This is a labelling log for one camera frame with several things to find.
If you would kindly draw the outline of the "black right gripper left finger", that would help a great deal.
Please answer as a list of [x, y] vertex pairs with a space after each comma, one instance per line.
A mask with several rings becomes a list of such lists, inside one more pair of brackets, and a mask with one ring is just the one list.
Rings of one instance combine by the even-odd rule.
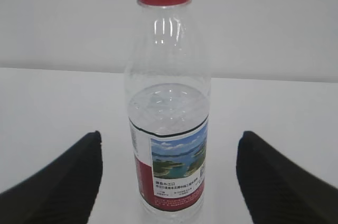
[[88, 223], [101, 178], [101, 135], [95, 131], [2, 192], [1, 223]]

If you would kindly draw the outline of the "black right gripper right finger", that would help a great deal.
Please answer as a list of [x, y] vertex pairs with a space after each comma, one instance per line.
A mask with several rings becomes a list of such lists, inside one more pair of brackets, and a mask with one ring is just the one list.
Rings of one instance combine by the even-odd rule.
[[236, 176], [253, 223], [337, 223], [337, 188], [252, 131], [238, 143]]

